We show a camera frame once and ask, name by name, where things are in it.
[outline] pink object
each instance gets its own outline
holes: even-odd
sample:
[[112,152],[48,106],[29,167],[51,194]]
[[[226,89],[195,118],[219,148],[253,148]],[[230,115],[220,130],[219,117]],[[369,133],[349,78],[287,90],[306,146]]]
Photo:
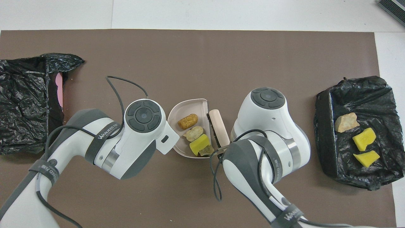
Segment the pink object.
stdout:
[[63,108],[63,84],[62,84],[62,74],[58,73],[55,78],[56,86],[58,87],[58,101],[59,105]]

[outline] yellow sponge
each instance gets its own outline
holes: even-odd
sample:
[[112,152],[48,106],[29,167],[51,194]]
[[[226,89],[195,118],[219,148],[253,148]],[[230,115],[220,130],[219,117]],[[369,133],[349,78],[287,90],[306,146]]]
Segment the yellow sponge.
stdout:
[[365,129],[362,133],[353,137],[359,151],[365,151],[366,147],[374,142],[375,133],[371,127]]
[[353,154],[356,159],[365,167],[370,167],[370,165],[375,162],[377,159],[379,159],[379,155],[375,151],[370,151],[364,154]]
[[210,155],[214,152],[211,143],[206,134],[202,134],[196,140],[190,143],[191,151],[197,156],[200,153],[201,156]]

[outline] brown table surface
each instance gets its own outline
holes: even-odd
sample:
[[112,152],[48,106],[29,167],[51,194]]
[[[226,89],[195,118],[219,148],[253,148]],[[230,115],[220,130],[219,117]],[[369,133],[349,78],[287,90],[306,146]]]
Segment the brown table surface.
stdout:
[[[306,132],[310,162],[275,184],[309,220],[395,226],[391,185],[367,191],[340,184],[321,170],[315,150],[315,96],[343,77],[379,75],[373,33],[40,30],[2,31],[0,59],[48,52],[76,54],[86,63],[64,88],[65,120],[78,110],[99,108],[120,121],[121,110],[106,75],[142,85],[166,115],[179,102],[205,98],[219,109],[230,133],[245,96],[257,87],[280,90],[293,120]],[[125,105],[143,97],[130,84],[114,82]],[[0,204],[39,155],[0,157]],[[128,180],[117,180],[75,157],[49,194],[49,203],[83,227],[268,227],[264,217],[218,173],[223,201],[212,190],[208,159],[174,150],[156,152]],[[72,227],[57,218],[61,227]]]

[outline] black trash bag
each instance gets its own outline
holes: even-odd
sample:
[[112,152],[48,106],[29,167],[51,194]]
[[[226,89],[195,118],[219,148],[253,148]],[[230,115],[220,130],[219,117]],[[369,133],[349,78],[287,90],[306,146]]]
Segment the black trash bag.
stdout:
[[63,124],[56,75],[84,60],[72,54],[49,53],[33,58],[0,60],[0,154],[39,153],[47,136]]
[[[377,190],[404,177],[405,152],[402,128],[392,88],[380,77],[344,79],[317,95],[315,142],[324,173],[338,182]],[[359,127],[336,132],[339,116],[354,112]],[[380,156],[369,168],[353,154],[361,154],[352,137],[371,127],[377,138],[365,152]]]

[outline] velcro strap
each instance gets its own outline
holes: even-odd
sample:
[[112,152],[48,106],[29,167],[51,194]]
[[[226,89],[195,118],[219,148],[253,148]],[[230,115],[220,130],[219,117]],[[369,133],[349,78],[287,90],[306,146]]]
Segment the velcro strap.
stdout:
[[273,228],[290,228],[298,223],[298,220],[304,213],[294,204],[290,204],[272,223]]
[[115,121],[107,124],[107,126],[105,126],[97,136],[94,137],[89,148],[87,148],[86,154],[84,155],[86,161],[94,165],[94,159],[96,158],[98,151],[104,145],[107,138],[120,127],[121,125]]
[[30,167],[29,171],[39,172],[42,175],[46,176],[51,181],[52,185],[59,178],[58,169],[51,163],[41,159],[34,162],[34,164]]

